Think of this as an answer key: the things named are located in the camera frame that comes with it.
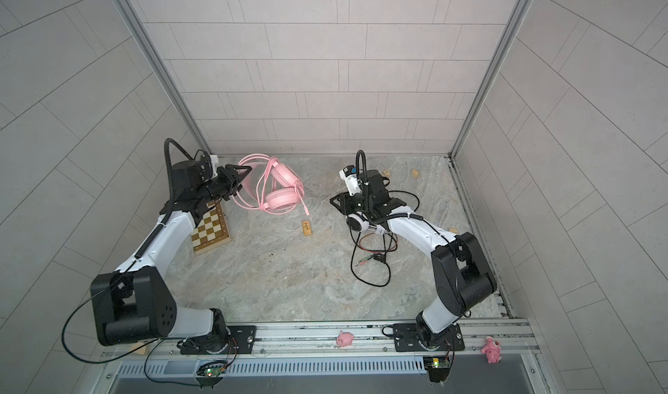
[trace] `wooden block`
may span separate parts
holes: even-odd
[[[301,228],[304,229],[304,236],[310,236],[311,235],[311,221],[304,220],[301,223]]]
[[[225,216],[222,213],[221,203],[213,202],[209,206],[212,207],[211,211],[202,217],[202,221],[190,234],[192,249],[196,255],[201,255],[232,241]]]

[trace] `marble floor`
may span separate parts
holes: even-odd
[[[398,250],[388,254],[392,277],[387,287],[363,284],[350,272],[353,242],[329,198],[345,190],[339,170],[354,164],[354,157],[281,158],[304,182],[308,217],[302,207],[278,216],[225,202],[232,241],[202,255],[195,255],[186,241],[168,269],[165,281],[179,305],[220,308],[229,322],[415,318],[436,290],[430,259],[405,239],[399,238]],[[469,231],[443,156],[367,156],[367,167],[391,172],[388,189],[417,194],[418,214],[442,228]],[[418,179],[412,170],[420,172]],[[413,197],[395,196],[415,207]],[[311,221],[312,236],[304,236],[302,220]],[[367,240],[365,244],[382,247],[379,236]],[[358,270],[370,282],[387,279],[387,268],[376,261]],[[476,306],[472,315],[500,316],[492,299]]]

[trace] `black mounting bracket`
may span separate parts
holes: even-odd
[[[420,342],[417,332],[416,323],[395,323],[392,324],[392,331],[394,336],[394,348],[397,352],[431,352],[454,350],[458,352],[464,350],[466,347],[463,344],[462,331],[459,324],[453,324],[444,331],[444,338],[447,341],[439,345],[437,348],[425,348]]]

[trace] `red wire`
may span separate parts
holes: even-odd
[[[365,251],[367,251],[367,252],[371,252],[371,253],[384,252],[384,250],[369,250],[369,249],[367,249],[367,248],[365,248],[365,247],[362,246],[362,240],[364,240],[364,239],[366,239],[366,238],[368,238],[369,236],[372,236],[372,235],[374,235],[374,234],[375,234],[375,233],[369,233],[368,235],[366,235],[366,236],[364,236],[362,239],[360,239],[359,242],[358,242],[358,244],[357,244],[357,247],[360,248],[360,249],[362,249],[362,250],[365,250]],[[390,248],[388,249],[388,251],[390,251],[390,250],[396,250],[397,247],[399,246],[399,239],[397,238],[396,240],[394,240],[391,236],[390,236],[389,239],[390,239],[391,241],[394,242],[394,247],[390,247]]]

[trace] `mounting plate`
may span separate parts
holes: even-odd
[[[243,355],[253,351],[255,343],[255,326],[228,326],[230,334],[237,341],[237,354]]]
[[[430,352],[452,350],[452,348],[448,346],[447,343],[444,343],[436,349],[423,348],[420,340],[417,337],[418,332],[415,330],[415,323],[392,324],[392,331],[394,333],[394,348],[397,352]],[[455,352],[464,350],[466,348],[463,344],[463,338],[461,335],[462,331],[460,330],[459,324],[455,324],[446,330],[446,340],[451,344],[454,342]]]

